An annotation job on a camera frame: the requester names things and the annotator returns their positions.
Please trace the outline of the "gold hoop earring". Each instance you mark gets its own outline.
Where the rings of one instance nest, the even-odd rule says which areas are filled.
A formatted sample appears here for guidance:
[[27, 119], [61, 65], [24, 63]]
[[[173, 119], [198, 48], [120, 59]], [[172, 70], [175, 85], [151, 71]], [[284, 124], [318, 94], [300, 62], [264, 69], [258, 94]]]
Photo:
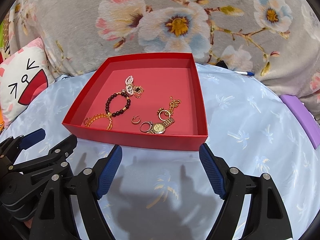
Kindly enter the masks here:
[[141, 122], [140, 116], [139, 116], [139, 115], [134, 116], [134, 117], [131, 119], [131, 122], [132, 122], [132, 124], [134, 124], [134, 125], [138, 125], [138, 124]]

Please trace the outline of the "gold wristwatch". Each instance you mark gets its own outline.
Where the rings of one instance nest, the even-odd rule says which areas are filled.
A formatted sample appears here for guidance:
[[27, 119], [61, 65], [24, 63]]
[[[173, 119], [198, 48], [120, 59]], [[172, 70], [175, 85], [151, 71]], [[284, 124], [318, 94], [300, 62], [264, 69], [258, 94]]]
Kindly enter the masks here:
[[151, 128], [147, 131], [149, 134], [163, 134], [165, 130], [171, 126], [175, 120], [173, 118], [168, 118], [167, 120], [151, 125]]

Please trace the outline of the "light blue palm sheet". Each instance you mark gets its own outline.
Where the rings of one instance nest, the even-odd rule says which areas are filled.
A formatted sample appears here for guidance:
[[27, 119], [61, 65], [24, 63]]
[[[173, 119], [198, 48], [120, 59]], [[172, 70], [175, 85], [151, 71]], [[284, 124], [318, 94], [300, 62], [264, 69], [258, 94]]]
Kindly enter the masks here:
[[[299, 239], [319, 211], [319, 149], [291, 111], [259, 81], [216, 67], [197, 66], [212, 152], [244, 174], [269, 173]], [[62, 121], [91, 78], [63, 76], [41, 93], [1, 134], [1, 139], [39, 128], [43, 141], [18, 162], [46, 155], [69, 132]], [[222, 200], [196, 152], [123, 148], [111, 188], [99, 201], [116, 239], [205, 239]]]

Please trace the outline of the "cat face cushion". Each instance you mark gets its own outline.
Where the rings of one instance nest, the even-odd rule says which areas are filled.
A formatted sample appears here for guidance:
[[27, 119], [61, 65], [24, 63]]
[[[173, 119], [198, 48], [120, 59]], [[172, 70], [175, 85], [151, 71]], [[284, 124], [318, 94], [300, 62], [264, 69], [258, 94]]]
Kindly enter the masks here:
[[1, 113], [8, 127], [55, 79], [44, 42], [36, 38], [1, 64]]

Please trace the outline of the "purple foam block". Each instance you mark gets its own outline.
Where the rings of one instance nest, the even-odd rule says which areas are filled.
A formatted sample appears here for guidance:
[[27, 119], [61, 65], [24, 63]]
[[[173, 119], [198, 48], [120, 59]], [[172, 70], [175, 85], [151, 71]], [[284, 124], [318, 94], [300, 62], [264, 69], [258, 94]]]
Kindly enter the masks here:
[[313, 145], [313, 148], [317, 149], [320, 143], [319, 124], [314, 119], [313, 115], [296, 96], [281, 95], [280, 98], [303, 127]]

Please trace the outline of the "red cardboard box tray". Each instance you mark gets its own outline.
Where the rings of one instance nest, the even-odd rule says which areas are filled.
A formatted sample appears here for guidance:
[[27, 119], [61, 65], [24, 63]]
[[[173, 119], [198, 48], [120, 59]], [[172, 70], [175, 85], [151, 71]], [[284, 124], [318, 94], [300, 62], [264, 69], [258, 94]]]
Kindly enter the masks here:
[[[163, 134], [146, 133], [161, 122], [160, 108], [180, 100], [175, 122]], [[131, 119], [139, 115], [141, 122]], [[63, 126], [81, 139], [159, 150], [197, 151], [208, 137], [201, 85], [191, 53], [109, 57], [87, 81]]]

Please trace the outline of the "blue white pen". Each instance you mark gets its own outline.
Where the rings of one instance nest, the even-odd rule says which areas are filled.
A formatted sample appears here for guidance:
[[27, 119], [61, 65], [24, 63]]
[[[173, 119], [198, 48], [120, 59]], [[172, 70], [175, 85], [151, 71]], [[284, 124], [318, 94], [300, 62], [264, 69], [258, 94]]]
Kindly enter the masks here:
[[242, 71], [235, 71], [235, 73], [244, 75], [244, 76], [254, 76], [253, 72], [242, 72]]

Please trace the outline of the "grey floral blanket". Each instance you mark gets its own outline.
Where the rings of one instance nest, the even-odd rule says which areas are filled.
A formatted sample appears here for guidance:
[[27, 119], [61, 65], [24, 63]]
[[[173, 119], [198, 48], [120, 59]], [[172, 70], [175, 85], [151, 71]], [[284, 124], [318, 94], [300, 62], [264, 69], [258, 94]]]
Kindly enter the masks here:
[[319, 19], [307, 0], [16, 0], [1, 25], [3, 53], [38, 37], [55, 77], [116, 55], [192, 53], [253, 71], [319, 118]]

